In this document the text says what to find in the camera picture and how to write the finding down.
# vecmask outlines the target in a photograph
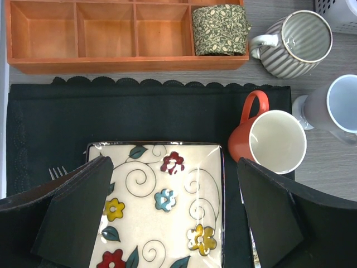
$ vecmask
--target white utensil holder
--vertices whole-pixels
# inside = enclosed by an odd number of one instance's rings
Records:
[[[333,32],[357,35],[357,0],[315,0],[315,10]]]

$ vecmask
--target scalloped edge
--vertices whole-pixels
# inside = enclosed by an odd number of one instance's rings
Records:
[[[55,77],[51,83],[51,85],[118,85],[118,86],[137,86],[137,87],[187,87],[187,88],[228,88],[228,89],[233,89],[233,88],[240,88],[240,87],[266,87],[266,88],[273,88],[275,87],[274,85],[255,85],[252,83],[247,83],[244,85],[240,85],[238,83],[230,83],[227,84],[226,86],[217,83],[217,82],[211,82],[208,83],[207,85],[203,85],[201,82],[197,81],[191,81],[186,84],[177,81],[177,80],[168,80],[164,83],[161,83],[160,81],[156,79],[145,79],[142,80],[141,82],[138,82],[137,80],[133,78],[120,78],[117,81],[114,79],[107,77],[107,76],[99,76],[97,78],[94,78],[92,81],[84,76],[74,76],[69,78],[67,81],[61,77]]]

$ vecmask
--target mug handle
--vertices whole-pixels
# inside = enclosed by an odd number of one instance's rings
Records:
[[[240,124],[243,124],[249,119],[250,110],[252,109],[253,101],[255,98],[258,98],[259,100],[259,111],[256,116],[260,116],[262,113],[269,110],[268,96],[261,90],[252,91],[245,99],[242,117],[240,118]]]
[[[351,133],[353,135],[356,135],[355,138],[349,138],[346,136],[345,131],[330,131],[332,135],[334,135],[339,141],[342,143],[350,146],[350,147],[357,147],[357,133]]]
[[[250,54],[253,58],[260,60],[260,48],[262,46],[277,46],[278,44],[278,35],[259,35],[249,42]]]

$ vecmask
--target table surface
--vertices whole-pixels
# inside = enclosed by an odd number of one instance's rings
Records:
[[[299,9],[313,10],[314,0],[246,0],[245,6],[250,23],[249,37],[264,34],[276,20]],[[162,73],[84,74],[89,79],[105,75],[115,80],[132,77],[138,81],[153,78],[161,82],[175,79],[183,83],[199,81],[204,84],[219,82],[254,83],[257,85],[290,85],[292,99],[309,94],[321,87],[328,87],[343,74],[357,74],[357,35],[334,34],[330,55],[312,72],[291,80],[277,79],[262,67],[260,61],[250,59],[235,71],[194,71]],[[73,75],[24,75],[10,68],[10,83],[50,83],[54,76],[68,79]],[[357,148],[348,148],[331,134],[310,130],[307,135],[307,154],[296,170],[296,180],[312,188],[338,197],[357,201]]]

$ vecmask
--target orange mug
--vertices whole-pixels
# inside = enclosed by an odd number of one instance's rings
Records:
[[[255,98],[259,100],[259,111],[249,118]],[[229,153],[236,162],[248,158],[277,174],[296,169],[305,157],[306,146],[306,135],[298,120],[284,111],[269,111],[268,97],[260,90],[248,95],[240,124],[228,139]]]

